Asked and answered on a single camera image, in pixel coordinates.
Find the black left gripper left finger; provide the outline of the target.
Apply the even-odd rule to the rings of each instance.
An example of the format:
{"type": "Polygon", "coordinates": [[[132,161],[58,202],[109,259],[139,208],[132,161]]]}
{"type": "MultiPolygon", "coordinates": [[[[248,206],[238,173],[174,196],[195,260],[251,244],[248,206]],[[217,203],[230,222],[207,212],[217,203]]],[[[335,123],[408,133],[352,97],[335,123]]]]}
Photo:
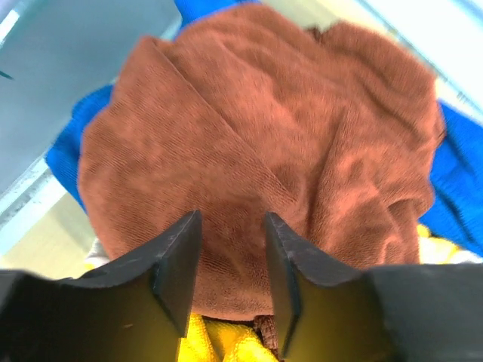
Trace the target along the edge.
{"type": "Polygon", "coordinates": [[[193,211],[159,236],[75,280],[64,280],[63,328],[77,338],[185,336],[202,243],[193,211]]]}

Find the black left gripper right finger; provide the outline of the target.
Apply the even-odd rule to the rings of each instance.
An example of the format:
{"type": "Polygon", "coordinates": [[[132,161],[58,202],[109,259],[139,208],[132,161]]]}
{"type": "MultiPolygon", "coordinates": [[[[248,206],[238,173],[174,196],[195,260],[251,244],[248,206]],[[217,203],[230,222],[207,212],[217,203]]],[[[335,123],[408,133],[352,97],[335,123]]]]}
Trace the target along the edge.
{"type": "Polygon", "coordinates": [[[334,324],[329,308],[362,273],[298,235],[277,213],[265,215],[265,230],[279,355],[311,358],[321,351],[318,329],[334,324]]]}

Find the brown towel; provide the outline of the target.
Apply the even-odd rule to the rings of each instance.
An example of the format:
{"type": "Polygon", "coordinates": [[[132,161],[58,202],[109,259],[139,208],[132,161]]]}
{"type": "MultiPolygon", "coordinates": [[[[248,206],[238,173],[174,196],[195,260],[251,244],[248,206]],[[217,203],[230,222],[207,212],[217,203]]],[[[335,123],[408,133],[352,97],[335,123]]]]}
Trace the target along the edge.
{"type": "Polygon", "coordinates": [[[272,314],[266,212],[355,268],[419,262],[445,135],[431,71],[375,32],[262,4],[145,37],[85,128],[78,187],[111,259],[203,216],[193,309],[272,314]]]}

